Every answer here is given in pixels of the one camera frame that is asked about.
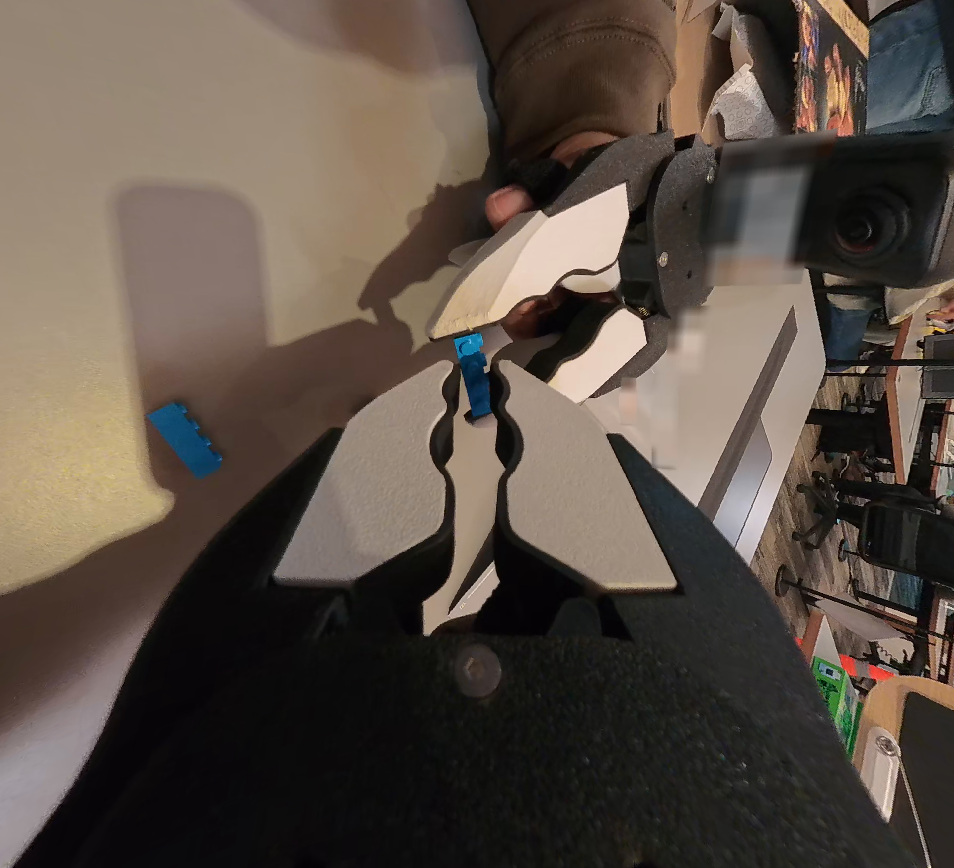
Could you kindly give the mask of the light green toy box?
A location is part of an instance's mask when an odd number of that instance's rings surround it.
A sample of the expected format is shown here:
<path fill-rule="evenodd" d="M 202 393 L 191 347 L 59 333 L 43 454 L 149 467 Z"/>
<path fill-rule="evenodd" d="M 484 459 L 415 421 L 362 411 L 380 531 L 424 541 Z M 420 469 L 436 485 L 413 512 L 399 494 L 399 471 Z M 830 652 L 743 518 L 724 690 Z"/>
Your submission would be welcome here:
<path fill-rule="evenodd" d="M 861 696 L 841 663 L 815 655 L 810 666 L 845 753 L 852 759 L 861 725 Z"/>

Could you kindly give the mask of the red orange plastic piece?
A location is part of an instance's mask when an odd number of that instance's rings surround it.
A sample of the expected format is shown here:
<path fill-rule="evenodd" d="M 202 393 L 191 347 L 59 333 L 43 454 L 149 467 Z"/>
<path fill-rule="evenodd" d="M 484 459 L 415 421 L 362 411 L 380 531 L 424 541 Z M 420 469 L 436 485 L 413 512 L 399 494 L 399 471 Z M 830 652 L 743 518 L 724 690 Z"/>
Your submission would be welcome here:
<path fill-rule="evenodd" d="M 889 665 L 873 664 L 847 654 L 839 654 L 841 669 L 853 679 L 869 679 L 878 683 L 898 676 L 898 671 Z"/>

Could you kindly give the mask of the grey desk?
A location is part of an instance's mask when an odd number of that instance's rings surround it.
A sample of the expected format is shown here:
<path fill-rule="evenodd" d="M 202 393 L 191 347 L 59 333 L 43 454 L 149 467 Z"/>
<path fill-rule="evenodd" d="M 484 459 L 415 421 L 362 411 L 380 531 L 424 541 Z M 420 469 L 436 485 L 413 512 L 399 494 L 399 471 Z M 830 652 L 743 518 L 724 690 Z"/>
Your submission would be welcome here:
<path fill-rule="evenodd" d="M 2 0 L 2 866 L 208 541 L 440 356 L 490 102 L 464 0 Z"/>

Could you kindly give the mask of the dark printed toy box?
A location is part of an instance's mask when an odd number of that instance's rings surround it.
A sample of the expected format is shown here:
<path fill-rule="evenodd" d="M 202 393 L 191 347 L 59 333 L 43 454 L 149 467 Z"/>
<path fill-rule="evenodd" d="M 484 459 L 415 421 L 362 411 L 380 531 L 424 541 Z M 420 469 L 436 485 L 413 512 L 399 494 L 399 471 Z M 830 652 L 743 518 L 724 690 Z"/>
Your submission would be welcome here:
<path fill-rule="evenodd" d="M 796 16 L 793 133 L 863 135 L 869 31 L 845 0 L 791 0 Z"/>

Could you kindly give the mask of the long blue brick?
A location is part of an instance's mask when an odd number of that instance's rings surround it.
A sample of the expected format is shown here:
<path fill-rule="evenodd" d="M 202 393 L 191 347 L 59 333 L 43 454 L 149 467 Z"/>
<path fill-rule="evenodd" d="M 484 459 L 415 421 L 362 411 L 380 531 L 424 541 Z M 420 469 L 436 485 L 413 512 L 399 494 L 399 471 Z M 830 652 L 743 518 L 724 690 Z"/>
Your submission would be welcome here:
<path fill-rule="evenodd" d="M 465 419 L 473 424 L 492 414 L 483 336 L 480 333 L 471 333 L 457 337 L 454 339 L 454 347 L 470 403 Z"/>

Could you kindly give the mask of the wood-edged black table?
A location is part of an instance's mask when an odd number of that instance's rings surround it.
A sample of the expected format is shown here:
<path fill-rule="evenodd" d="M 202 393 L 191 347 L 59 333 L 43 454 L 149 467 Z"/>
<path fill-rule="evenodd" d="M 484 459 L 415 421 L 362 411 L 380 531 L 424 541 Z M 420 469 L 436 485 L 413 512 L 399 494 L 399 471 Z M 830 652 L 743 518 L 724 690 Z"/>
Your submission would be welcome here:
<path fill-rule="evenodd" d="M 882 727 L 900 744 L 901 774 L 887 823 L 916 866 L 953 865 L 953 689 L 898 676 L 865 697 L 853 763 L 861 776 L 867 733 Z"/>

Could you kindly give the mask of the black office chair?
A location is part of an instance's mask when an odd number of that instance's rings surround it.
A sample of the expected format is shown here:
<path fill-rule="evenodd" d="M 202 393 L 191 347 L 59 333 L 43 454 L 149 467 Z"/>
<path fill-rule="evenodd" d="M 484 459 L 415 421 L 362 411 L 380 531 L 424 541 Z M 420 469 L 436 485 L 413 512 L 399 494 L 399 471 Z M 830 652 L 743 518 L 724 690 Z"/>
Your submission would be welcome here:
<path fill-rule="evenodd" d="M 841 562 L 856 558 L 952 590 L 953 523 L 937 500 L 905 484 L 831 478 L 819 471 L 795 491 L 815 515 L 811 527 L 792 532 L 805 550 L 819 550 L 845 525 L 855 528 L 857 537 L 841 539 Z"/>

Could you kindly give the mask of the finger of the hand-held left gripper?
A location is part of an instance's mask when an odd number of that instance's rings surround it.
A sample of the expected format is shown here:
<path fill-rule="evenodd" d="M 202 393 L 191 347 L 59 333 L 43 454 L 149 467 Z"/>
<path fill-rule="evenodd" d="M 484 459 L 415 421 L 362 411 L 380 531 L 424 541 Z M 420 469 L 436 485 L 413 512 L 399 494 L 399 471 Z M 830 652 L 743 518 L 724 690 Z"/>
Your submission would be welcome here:
<path fill-rule="evenodd" d="M 519 214 L 460 266 L 425 326 L 426 337 L 479 332 L 568 276 L 610 268 L 626 227 L 624 183 L 554 215 Z"/>
<path fill-rule="evenodd" d="M 523 365 L 576 404 L 594 397 L 647 345 L 645 321 L 625 304 L 584 302 L 547 348 Z"/>

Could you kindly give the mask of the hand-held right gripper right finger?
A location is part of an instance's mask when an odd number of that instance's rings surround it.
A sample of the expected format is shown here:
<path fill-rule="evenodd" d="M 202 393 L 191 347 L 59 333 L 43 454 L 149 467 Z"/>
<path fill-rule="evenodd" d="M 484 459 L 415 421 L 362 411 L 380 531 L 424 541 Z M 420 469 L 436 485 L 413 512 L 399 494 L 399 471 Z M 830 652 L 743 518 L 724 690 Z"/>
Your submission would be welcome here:
<path fill-rule="evenodd" d="M 609 435 L 513 361 L 496 362 L 501 578 L 520 567 L 598 594 L 672 592 L 676 578 Z"/>

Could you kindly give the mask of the cardboard box with barcode label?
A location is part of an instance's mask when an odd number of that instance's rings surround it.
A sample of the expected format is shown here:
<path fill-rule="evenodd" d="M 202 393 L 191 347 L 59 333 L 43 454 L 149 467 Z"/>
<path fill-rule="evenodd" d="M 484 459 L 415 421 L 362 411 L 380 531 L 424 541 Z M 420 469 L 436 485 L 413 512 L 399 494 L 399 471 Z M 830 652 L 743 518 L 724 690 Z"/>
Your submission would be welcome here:
<path fill-rule="evenodd" d="M 796 0 L 679 0 L 676 11 L 677 75 L 670 94 L 676 136 L 705 135 L 713 142 L 721 119 L 709 111 L 718 90 L 749 64 L 774 122 L 783 134 L 795 130 L 795 95 L 800 56 Z M 724 7 L 756 21 L 756 44 L 732 47 L 733 20 L 723 36 L 714 34 Z"/>

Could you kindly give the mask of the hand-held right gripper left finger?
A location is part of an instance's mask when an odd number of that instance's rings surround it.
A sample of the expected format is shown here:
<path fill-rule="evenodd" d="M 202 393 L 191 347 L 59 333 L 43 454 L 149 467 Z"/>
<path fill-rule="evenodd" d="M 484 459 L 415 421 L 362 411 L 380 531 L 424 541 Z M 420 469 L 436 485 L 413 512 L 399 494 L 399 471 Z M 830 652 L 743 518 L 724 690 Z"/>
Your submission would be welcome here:
<path fill-rule="evenodd" d="M 393 588 L 447 580 L 455 492 L 447 472 L 457 367 L 438 361 L 346 425 L 274 571 L 284 586 L 350 589 L 380 572 Z"/>

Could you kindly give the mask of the small blue brick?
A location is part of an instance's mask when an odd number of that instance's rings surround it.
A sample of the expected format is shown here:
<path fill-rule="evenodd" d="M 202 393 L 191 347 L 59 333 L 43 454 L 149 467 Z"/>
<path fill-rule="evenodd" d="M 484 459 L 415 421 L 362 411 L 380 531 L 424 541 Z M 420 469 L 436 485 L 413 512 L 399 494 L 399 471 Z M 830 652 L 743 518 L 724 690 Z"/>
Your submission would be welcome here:
<path fill-rule="evenodd" d="M 172 401 L 146 414 L 146 419 L 197 480 L 216 473 L 222 456 L 191 415 L 189 409 Z"/>

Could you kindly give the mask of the person's left forearm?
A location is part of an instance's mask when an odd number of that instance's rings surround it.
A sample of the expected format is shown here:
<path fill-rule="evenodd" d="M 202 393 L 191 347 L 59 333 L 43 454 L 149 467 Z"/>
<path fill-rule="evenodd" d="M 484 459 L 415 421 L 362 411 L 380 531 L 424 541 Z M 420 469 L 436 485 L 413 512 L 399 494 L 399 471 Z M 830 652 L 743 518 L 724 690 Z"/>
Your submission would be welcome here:
<path fill-rule="evenodd" d="M 491 66 L 506 156 L 573 135 L 650 135 L 674 86 L 676 27 L 662 0 L 467 0 Z"/>

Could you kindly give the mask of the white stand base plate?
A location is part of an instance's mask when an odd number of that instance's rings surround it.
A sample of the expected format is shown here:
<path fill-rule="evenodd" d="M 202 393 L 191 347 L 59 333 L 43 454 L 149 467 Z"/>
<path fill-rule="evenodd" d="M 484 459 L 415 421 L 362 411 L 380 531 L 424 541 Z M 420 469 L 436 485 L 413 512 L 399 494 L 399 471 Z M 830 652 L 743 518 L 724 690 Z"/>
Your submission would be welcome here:
<path fill-rule="evenodd" d="M 901 774 L 900 744 L 882 727 L 872 727 L 867 733 L 863 754 L 861 778 L 883 821 L 888 823 L 893 814 L 896 792 Z"/>

